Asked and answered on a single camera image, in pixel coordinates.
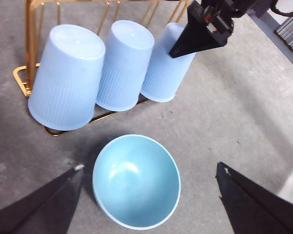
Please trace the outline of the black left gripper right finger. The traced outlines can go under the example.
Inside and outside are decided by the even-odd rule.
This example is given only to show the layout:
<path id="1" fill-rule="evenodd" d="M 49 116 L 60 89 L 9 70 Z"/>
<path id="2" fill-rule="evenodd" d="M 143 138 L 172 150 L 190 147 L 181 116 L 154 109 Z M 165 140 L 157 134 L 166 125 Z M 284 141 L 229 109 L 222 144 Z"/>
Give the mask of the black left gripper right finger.
<path id="1" fill-rule="evenodd" d="M 215 176 L 236 234 L 293 234 L 293 204 L 223 162 Z"/>

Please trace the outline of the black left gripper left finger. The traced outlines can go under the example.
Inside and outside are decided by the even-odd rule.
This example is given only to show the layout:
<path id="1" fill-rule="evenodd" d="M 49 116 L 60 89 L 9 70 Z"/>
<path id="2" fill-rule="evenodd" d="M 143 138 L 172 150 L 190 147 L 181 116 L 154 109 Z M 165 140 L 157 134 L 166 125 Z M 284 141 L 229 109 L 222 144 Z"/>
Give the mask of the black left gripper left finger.
<path id="1" fill-rule="evenodd" d="M 77 208 L 84 165 L 0 210 L 0 234 L 65 234 Z"/>

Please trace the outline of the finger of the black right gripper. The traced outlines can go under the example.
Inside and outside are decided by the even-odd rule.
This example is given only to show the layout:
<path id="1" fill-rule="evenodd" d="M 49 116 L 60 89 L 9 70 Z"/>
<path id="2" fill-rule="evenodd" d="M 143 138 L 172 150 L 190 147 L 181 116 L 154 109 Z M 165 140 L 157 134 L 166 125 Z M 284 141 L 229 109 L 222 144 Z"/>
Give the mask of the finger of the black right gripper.
<path id="1" fill-rule="evenodd" d="M 188 10 L 188 23 L 175 42 L 169 55 L 178 58 L 195 52 L 223 47 L 228 42 L 228 21 L 216 16 L 207 23 L 203 14 Z"/>

